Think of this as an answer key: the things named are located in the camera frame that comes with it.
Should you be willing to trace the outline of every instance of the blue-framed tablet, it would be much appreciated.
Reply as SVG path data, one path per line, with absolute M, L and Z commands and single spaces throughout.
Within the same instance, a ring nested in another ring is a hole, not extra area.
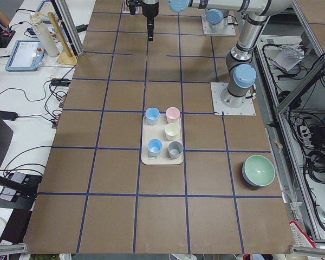
M 52 12 L 54 14 L 54 16 L 56 16 L 54 7 L 53 7 L 52 2 L 50 0 L 42 0 L 40 5 L 36 9 L 36 12 L 40 12 L 40 13 L 42 13 L 44 15 L 47 15 L 49 12 Z M 43 17 L 43 16 L 40 16 L 40 17 L 42 19 L 42 22 L 51 23 L 48 18 Z
M 33 72 L 37 70 L 43 54 L 44 47 L 40 41 L 16 41 L 5 69 L 8 72 Z

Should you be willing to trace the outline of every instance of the person's arm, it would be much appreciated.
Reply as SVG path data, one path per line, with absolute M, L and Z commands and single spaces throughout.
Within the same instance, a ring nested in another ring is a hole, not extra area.
M 8 19 L 8 17 L 0 11 L 0 24 L 3 26 L 3 27 L 7 27 L 9 26 L 11 20 Z

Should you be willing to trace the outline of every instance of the gray cup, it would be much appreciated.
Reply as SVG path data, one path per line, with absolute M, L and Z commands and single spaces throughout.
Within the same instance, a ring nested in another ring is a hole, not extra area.
M 168 145 L 168 154 L 172 159 L 180 157 L 183 153 L 183 145 L 180 142 L 174 141 Z

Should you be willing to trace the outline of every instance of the bowl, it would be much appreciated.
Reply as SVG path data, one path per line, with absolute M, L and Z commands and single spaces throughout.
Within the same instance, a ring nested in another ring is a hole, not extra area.
M 262 155 L 252 155 L 243 164 L 243 178 L 255 187 L 270 185 L 275 179 L 275 168 L 269 159 Z

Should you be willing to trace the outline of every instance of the bottle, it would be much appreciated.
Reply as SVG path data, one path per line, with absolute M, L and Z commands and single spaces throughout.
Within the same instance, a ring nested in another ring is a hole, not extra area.
M 47 55 L 50 57 L 56 57 L 59 55 L 58 47 L 56 46 L 53 39 L 50 37 L 50 33 L 48 31 L 47 25 L 43 23 L 40 16 L 32 12 L 30 13 L 30 21 L 32 25 L 32 29 L 35 32 L 37 38 L 44 46 L 44 49 L 47 52 Z

